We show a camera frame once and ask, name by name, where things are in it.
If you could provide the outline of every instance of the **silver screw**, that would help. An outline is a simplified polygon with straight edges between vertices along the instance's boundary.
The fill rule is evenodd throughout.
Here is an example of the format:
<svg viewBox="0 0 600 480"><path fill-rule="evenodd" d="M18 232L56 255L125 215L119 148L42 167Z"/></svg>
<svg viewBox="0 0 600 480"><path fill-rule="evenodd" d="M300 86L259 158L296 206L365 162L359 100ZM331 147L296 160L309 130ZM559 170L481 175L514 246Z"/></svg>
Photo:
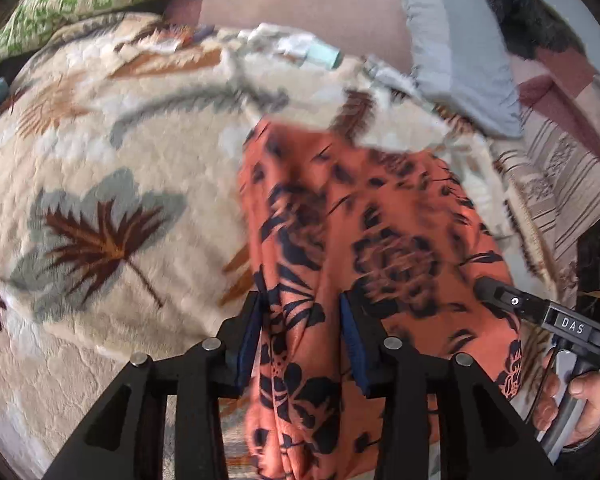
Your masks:
<svg viewBox="0 0 600 480"><path fill-rule="evenodd" d="M399 350L402 348L402 341L400 341L397 337L388 337L384 340L383 344L388 350Z"/></svg>
<svg viewBox="0 0 600 480"><path fill-rule="evenodd" d="M202 348L204 348L207 352L218 350L221 345L222 341L220 341L217 337L210 337L202 342Z"/></svg>
<svg viewBox="0 0 600 480"><path fill-rule="evenodd" d="M147 354L145 354L144 352L134 352L133 354L131 354L131 358L129 359L129 362L133 366L138 368L138 367L141 367L148 358L149 358L149 356Z"/></svg>
<svg viewBox="0 0 600 480"><path fill-rule="evenodd" d="M471 366L474 364L474 358L469 354L460 353L456 355L456 363L460 366Z"/></svg>

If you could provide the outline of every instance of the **orange garment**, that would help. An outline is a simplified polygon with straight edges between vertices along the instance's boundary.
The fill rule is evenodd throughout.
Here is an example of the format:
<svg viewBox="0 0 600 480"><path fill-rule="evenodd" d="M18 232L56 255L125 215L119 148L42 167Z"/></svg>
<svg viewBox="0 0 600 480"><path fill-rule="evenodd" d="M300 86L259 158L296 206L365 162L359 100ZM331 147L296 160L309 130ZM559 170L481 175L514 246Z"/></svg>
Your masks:
<svg viewBox="0 0 600 480"><path fill-rule="evenodd" d="M254 280L269 303L246 420L263 478L344 480L376 466L384 402L366 400L350 375L345 290L365 294L389 334L425 354L467 352L515 395L518 321L473 294L479 276L510 283L509 271L442 160L263 120L239 181Z"/></svg>

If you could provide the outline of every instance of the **quilted blanket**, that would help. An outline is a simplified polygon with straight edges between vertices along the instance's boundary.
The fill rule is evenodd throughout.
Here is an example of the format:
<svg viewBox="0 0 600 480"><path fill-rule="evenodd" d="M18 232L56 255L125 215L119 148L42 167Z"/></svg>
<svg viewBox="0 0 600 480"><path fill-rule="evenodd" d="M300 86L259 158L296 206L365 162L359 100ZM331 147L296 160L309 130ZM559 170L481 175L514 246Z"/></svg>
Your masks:
<svg viewBox="0 0 600 480"><path fill-rule="evenodd" d="M246 243L237 170L263 114L349 123L386 150L436 146L506 242L516 283L550 294L477 132L450 137L452 121L374 81L362 59L328 71L250 37L101 16L60 30L0 108L0 450L22 478L42 476L132 352L181 354L241 308L249 273L228 265ZM222 405L231 478L256 476L245 409Z"/></svg>

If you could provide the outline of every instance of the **human hand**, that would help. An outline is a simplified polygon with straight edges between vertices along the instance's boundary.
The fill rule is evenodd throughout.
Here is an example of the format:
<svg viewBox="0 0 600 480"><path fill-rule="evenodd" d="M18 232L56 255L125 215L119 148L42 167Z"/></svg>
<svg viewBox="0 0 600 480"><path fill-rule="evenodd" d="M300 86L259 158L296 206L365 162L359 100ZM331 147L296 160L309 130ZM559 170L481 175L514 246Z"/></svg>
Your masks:
<svg viewBox="0 0 600 480"><path fill-rule="evenodd" d="M552 352L553 350L542 361L544 368L549 365ZM558 394L559 389L560 379L554 373L549 372L533 416L534 426L540 431L548 430L558 415L558 406L554 396ZM576 377L569 384L569 393L576 399L586 400L587 403L565 446L571 446L588 439L600 427L600 373L590 372Z"/></svg>

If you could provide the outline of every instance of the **black sleeve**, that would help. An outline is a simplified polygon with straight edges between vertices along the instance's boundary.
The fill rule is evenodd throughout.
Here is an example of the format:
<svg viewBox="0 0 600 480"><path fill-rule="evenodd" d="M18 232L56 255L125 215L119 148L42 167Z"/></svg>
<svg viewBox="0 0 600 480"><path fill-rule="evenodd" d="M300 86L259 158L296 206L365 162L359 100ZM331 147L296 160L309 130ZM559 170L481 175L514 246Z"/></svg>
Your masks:
<svg viewBox="0 0 600 480"><path fill-rule="evenodd" d="M600 429L585 444L565 448L555 468L562 480L590 480L591 472L600 463Z"/></svg>

